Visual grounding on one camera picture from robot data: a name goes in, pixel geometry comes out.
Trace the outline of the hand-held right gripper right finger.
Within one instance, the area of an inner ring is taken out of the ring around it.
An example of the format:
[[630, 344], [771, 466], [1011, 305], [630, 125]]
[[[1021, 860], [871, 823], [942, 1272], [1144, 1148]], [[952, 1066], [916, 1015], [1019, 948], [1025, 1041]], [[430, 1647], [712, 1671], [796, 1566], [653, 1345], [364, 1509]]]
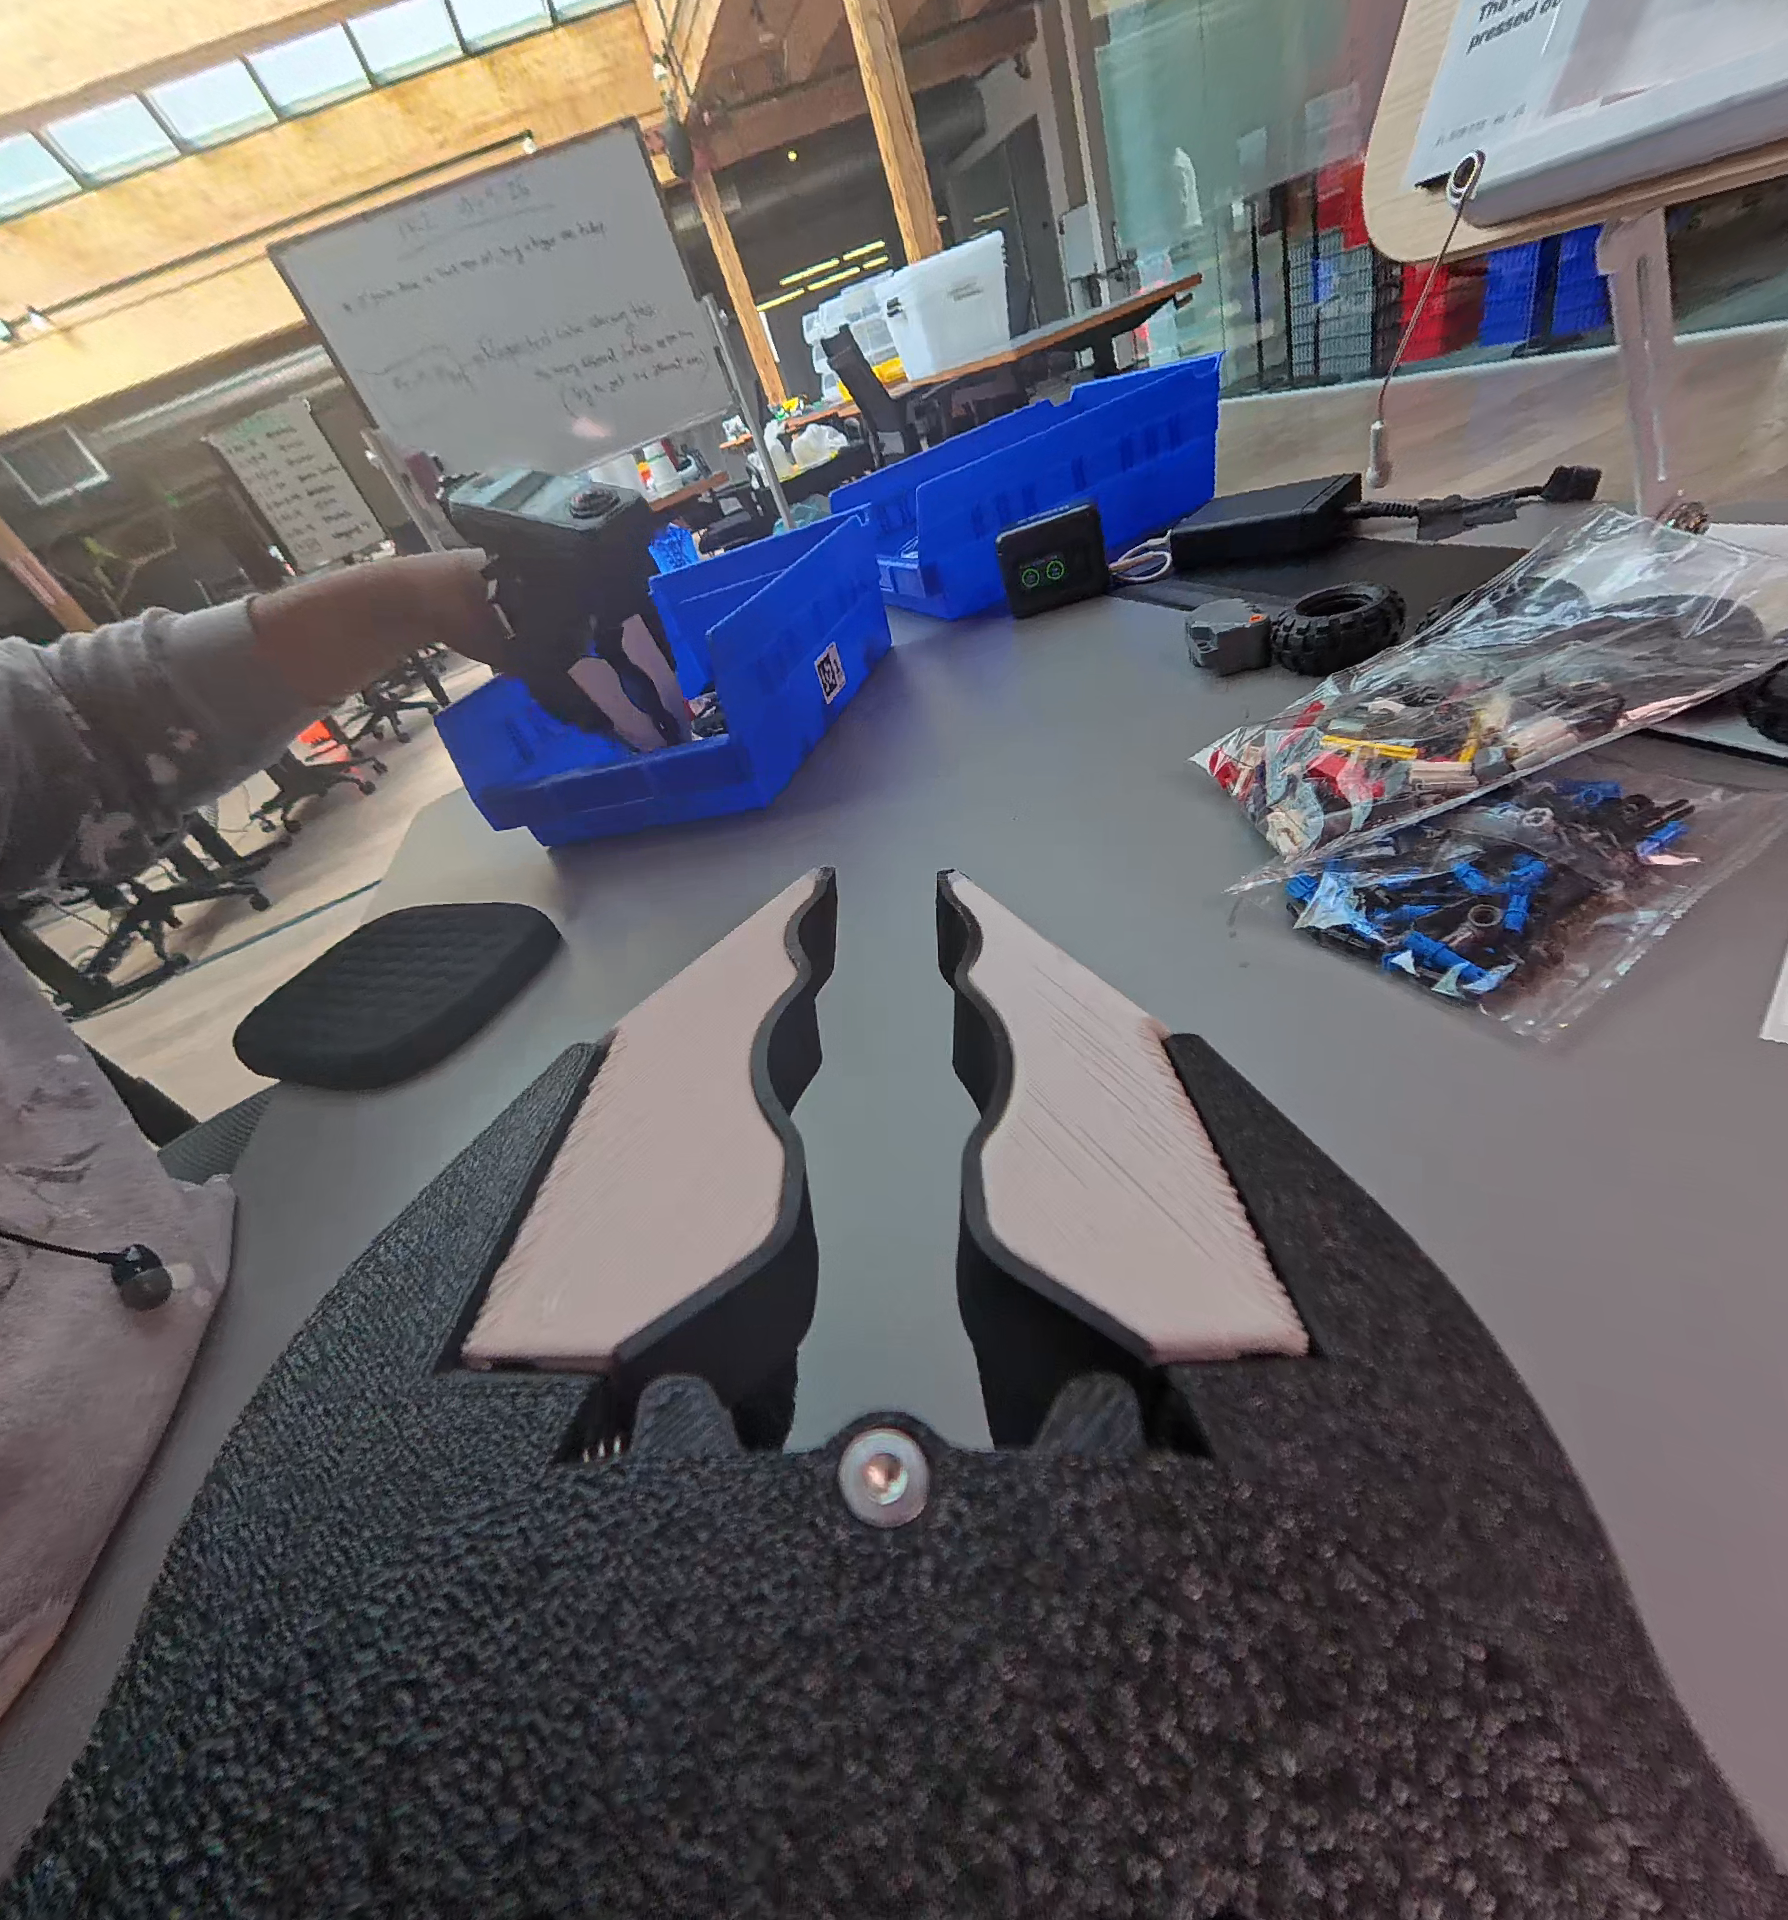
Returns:
[[1173, 1031], [957, 869], [935, 877], [935, 960], [976, 1259], [1145, 1368], [1310, 1355]]

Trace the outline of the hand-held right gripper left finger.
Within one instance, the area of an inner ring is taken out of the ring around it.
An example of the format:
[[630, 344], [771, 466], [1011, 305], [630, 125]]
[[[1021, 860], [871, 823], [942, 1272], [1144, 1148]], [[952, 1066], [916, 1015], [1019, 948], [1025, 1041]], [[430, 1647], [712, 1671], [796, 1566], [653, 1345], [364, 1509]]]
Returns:
[[468, 1320], [468, 1368], [659, 1371], [785, 1253], [834, 911], [834, 871], [810, 869], [605, 1037]]

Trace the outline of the blue bin with square label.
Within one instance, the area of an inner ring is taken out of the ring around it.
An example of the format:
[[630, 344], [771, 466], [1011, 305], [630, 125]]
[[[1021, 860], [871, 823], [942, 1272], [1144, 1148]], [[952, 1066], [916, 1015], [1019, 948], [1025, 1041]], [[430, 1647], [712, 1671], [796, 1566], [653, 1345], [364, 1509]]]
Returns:
[[510, 678], [488, 680], [436, 730], [491, 829], [559, 850], [764, 808], [891, 646], [861, 516], [653, 573], [648, 587], [678, 686], [715, 698], [721, 731], [637, 754], [549, 718]]

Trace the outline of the clear bag of mixed bricks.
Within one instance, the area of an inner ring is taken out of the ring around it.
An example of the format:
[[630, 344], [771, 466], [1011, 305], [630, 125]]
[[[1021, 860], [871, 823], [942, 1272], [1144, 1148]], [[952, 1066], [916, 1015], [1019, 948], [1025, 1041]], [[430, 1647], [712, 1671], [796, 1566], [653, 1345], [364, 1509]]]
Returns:
[[1686, 532], [1599, 507], [1199, 763], [1293, 871], [1783, 663], [1788, 525]]

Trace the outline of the person's left forearm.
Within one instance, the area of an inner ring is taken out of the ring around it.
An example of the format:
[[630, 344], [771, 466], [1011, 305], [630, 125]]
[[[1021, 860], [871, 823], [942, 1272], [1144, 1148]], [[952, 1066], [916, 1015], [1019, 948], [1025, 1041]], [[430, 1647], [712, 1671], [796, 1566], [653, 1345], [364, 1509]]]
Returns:
[[47, 646], [0, 636], [0, 899], [147, 867], [363, 678], [388, 565]]

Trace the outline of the grey desk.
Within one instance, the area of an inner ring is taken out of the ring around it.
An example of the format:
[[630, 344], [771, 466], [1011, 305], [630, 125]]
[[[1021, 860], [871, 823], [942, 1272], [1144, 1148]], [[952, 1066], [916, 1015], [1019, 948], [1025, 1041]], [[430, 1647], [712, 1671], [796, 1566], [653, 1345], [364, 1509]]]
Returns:
[[235, 1170], [235, 1279], [80, 1615], [0, 1724], [0, 1880], [91, 1722], [162, 1553], [257, 1380], [323, 1291], [577, 1038], [785, 884], [832, 866], [827, 1064], [800, 1102], [820, 1246], [796, 1444], [896, 1406], [986, 1439], [956, 1309], [957, 1164], [933, 877], [953, 867], [1203, 1035], [1387, 1207], [1530, 1386], [1675, 1689], [1788, 1863], [1788, 1045], [1759, 1037], [1788, 944], [1788, 838], [1552, 1043], [1501, 1037], [1289, 934], [1228, 889], [1264, 861], [1193, 764], [1269, 673], [1220, 683], [1173, 613], [890, 618], [893, 646], [783, 798], [545, 853], [460, 793], [374, 911], [510, 899], [564, 957], [398, 1091], [274, 1097]]

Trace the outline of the black desk mat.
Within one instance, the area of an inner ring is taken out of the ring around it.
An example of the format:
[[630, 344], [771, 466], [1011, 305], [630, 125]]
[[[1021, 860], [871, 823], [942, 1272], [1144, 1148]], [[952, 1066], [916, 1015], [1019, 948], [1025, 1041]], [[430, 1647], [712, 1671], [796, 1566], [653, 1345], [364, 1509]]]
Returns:
[[1512, 522], [1485, 524], [1449, 541], [1416, 541], [1401, 522], [1368, 522], [1362, 532], [1293, 558], [1189, 569], [1156, 583], [1109, 590], [1085, 613], [1153, 607], [1184, 615], [1217, 597], [1239, 597], [1261, 611], [1289, 605], [1305, 594], [1340, 583], [1397, 590], [1408, 615], [1446, 597], [1482, 590], [1516, 569], [1526, 553], [1563, 549], [1574, 555], [1592, 535], [1611, 535], [1614, 553], [1688, 549], [1693, 535], [1614, 507], [1540, 507]]

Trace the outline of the printed task sheet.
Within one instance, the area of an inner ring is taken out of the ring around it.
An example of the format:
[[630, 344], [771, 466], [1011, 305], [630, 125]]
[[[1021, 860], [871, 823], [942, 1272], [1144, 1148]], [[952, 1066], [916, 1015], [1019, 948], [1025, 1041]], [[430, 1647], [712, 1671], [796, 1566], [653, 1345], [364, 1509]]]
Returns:
[[1788, 3], [1461, 5], [1405, 179], [1493, 219], [1788, 138]]

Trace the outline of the person's left hand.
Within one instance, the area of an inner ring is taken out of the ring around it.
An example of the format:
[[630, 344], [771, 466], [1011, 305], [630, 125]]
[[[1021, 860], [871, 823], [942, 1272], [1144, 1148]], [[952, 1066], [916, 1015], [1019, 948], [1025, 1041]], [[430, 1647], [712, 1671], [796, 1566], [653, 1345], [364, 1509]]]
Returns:
[[491, 555], [449, 549], [348, 569], [355, 647], [364, 678], [404, 658], [443, 649], [503, 673], [515, 670], [515, 635], [495, 594]]

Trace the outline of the large whiteboard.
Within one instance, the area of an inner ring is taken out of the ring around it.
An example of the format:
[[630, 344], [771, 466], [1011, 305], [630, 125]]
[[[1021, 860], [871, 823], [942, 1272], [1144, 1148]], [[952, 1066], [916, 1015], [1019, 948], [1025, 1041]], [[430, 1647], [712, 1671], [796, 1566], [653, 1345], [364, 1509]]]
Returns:
[[269, 248], [369, 421], [449, 471], [582, 471], [732, 412], [638, 125]]

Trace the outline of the long blue plastic bin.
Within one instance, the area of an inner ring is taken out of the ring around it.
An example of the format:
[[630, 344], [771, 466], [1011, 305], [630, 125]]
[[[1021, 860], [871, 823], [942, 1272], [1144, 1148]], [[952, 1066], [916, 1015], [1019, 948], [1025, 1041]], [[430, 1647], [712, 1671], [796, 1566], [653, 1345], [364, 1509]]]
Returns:
[[832, 490], [830, 514], [864, 517], [871, 530], [879, 557], [916, 561], [921, 555], [921, 493], [956, 471], [933, 455], [947, 447], [932, 447], [890, 466], [865, 471], [852, 482]]
[[881, 599], [939, 620], [996, 611], [996, 535], [1078, 498], [1097, 502], [1110, 549], [1166, 532], [1217, 493], [1220, 398], [1211, 353], [1083, 382], [944, 444], [933, 458], [956, 471], [921, 493], [921, 555], [875, 553]]

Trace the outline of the small whiteboard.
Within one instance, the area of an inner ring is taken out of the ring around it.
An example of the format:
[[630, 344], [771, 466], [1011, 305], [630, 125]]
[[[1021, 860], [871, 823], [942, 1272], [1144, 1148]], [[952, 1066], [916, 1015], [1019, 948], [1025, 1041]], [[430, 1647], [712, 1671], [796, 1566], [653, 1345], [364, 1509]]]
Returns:
[[297, 576], [377, 553], [388, 533], [302, 400], [206, 434]]

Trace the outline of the black office chair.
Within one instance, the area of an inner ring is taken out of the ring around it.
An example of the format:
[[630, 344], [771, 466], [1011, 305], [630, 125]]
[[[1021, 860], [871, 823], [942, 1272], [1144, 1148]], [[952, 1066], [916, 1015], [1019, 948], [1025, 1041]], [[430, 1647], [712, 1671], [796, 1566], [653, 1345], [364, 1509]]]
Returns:
[[921, 415], [908, 398], [896, 395], [875, 372], [861, 349], [851, 324], [838, 324], [823, 338], [822, 350], [828, 368], [861, 422], [861, 438], [870, 466], [881, 468], [896, 458], [912, 458], [925, 450]]

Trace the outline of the row of black office chairs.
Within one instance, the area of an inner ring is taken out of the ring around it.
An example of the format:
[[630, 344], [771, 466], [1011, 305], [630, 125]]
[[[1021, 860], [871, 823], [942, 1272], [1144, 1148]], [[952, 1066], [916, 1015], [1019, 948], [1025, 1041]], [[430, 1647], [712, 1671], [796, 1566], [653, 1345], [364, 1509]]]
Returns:
[[439, 719], [483, 680], [465, 660], [418, 655], [203, 804], [133, 877], [0, 902], [0, 936], [83, 1022], [356, 902], [412, 818], [458, 787]]

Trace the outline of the black display device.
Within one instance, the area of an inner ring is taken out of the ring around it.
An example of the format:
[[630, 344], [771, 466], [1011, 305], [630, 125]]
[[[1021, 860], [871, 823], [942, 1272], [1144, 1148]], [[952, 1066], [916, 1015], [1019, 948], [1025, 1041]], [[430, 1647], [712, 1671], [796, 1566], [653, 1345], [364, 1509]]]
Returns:
[[1029, 516], [996, 535], [1006, 611], [1018, 622], [1094, 601], [1114, 585], [1099, 510], [1078, 498]]

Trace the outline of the stack of white storage boxes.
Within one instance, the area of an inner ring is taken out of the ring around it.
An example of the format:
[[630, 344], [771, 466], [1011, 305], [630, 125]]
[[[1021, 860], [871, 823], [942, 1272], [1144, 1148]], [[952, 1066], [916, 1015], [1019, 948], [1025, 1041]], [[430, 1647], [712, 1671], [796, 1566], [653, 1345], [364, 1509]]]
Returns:
[[901, 379], [937, 377], [1011, 338], [1004, 229], [981, 231], [906, 268], [857, 279], [803, 316], [803, 340], [828, 375], [827, 340], [849, 328], [858, 350]]

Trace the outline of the clear bag of blue bricks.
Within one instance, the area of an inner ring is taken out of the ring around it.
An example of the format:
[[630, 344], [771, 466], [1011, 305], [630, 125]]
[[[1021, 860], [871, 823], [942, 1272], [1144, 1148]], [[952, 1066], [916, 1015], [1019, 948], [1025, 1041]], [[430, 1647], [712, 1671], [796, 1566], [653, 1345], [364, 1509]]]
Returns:
[[1788, 789], [1602, 754], [1251, 889], [1315, 948], [1552, 1041], [1786, 837]]

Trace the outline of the wooden top table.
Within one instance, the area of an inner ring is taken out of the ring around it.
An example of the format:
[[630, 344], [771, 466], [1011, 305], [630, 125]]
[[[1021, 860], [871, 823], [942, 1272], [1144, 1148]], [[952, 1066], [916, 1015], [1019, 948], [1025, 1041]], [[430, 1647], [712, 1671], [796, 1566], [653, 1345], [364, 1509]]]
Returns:
[[1157, 313], [1193, 304], [1201, 285], [1203, 274], [1166, 279], [1121, 302], [1035, 328], [1011, 338], [1004, 349], [937, 375], [896, 379], [885, 392], [896, 401], [918, 401], [995, 382], [1024, 386], [1060, 354], [1083, 362], [1096, 377], [1112, 377], [1118, 373], [1114, 343], [1134, 334]]

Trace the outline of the grey toy motor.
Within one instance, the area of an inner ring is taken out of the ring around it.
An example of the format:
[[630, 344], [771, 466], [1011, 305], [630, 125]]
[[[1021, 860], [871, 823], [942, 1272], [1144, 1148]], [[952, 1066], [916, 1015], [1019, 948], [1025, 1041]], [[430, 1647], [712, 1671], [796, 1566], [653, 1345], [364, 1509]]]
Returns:
[[1189, 661], [1217, 678], [1239, 678], [1274, 663], [1275, 617], [1247, 599], [1222, 595], [1184, 618]]

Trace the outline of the black power adapter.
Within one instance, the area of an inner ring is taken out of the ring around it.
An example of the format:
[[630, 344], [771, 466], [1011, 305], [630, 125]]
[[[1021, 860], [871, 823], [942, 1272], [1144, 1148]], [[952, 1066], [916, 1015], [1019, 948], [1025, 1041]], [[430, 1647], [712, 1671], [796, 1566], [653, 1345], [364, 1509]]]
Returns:
[[1171, 527], [1171, 565], [1184, 576], [1305, 558], [1339, 544], [1359, 504], [1359, 471], [1217, 494]]

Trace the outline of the person's grey patterned sweatshirt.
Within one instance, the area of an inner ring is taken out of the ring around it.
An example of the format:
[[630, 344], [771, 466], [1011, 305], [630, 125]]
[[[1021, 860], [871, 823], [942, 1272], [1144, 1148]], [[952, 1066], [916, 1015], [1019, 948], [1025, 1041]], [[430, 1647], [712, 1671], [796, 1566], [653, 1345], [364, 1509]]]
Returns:
[[223, 1298], [226, 1178], [168, 1176], [0, 939], [0, 1718], [62, 1635]]

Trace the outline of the stack of red blue crates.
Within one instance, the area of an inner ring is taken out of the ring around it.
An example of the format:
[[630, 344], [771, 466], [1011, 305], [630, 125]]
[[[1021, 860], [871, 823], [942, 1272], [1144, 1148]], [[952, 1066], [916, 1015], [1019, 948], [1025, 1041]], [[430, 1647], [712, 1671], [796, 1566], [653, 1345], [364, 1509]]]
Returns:
[[1368, 236], [1362, 175], [1362, 156], [1339, 158], [1233, 205], [1222, 267], [1231, 387], [1335, 387], [1611, 340], [1596, 227], [1403, 263]]

